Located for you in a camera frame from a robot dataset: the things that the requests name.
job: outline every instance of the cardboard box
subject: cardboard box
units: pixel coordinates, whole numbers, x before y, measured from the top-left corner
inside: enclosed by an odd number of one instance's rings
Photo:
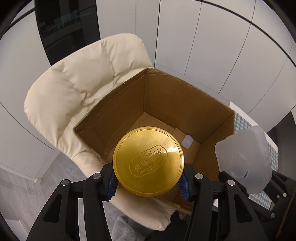
[[[106,95],[74,127],[95,152],[112,161],[118,141],[129,131],[155,126],[179,142],[193,137],[184,152],[185,163],[218,181],[215,144],[233,134],[234,112],[190,84],[156,69],[144,69]],[[176,207],[191,210],[177,186],[159,196]]]

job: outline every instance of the cabinet door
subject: cabinet door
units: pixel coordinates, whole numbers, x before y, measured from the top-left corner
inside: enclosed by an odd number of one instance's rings
[[[202,3],[185,75],[219,93],[246,39],[250,23]]]
[[[161,0],[155,63],[185,74],[201,2]]]
[[[252,22],[268,33],[287,53],[293,38],[279,16],[263,0],[256,0]]]
[[[254,26],[220,95],[249,113],[277,78],[287,56]]]
[[[35,178],[54,152],[17,123],[0,105],[0,164]]]
[[[159,0],[97,0],[101,39],[120,33],[136,34],[154,64]]]
[[[101,39],[121,33],[136,33],[135,0],[97,0]]]
[[[287,59],[283,69],[266,95],[249,116],[265,132],[279,123],[296,105],[296,68]]]
[[[24,128],[52,147],[29,123],[24,113],[27,92],[50,67],[38,32],[35,12],[4,34],[0,41],[0,56],[0,102]]]
[[[137,0],[136,35],[143,40],[152,64],[155,63],[159,0]]]
[[[248,20],[252,20],[255,0],[206,0],[207,2],[211,2],[227,8]]]

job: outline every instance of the gold lid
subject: gold lid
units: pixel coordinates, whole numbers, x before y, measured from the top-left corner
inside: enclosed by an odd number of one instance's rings
[[[116,145],[113,168],[121,185],[140,196],[157,196],[180,179],[184,156],[178,141],[157,127],[127,133]]]

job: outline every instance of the padded chair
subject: padded chair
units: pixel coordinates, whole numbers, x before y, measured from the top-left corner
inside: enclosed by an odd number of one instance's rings
[[[33,126],[89,177],[101,171],[105,160],[74,134],[73,127],[105,95],[145,68],[153,65],[136,35],[118,34],[99,40],[43,73],[30,88],[24,111]],[[111,203],[153,230],[164,230],[175,211],[155,198],[134,195],[121,185]]]

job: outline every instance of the translucent plastic container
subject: translucent plastic container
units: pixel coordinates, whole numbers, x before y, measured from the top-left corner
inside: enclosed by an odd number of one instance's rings
[[[264,131],[253,126],[215,146],[219,170],[244,185],[249,194],[260,193],[271,179],[270,154]]]

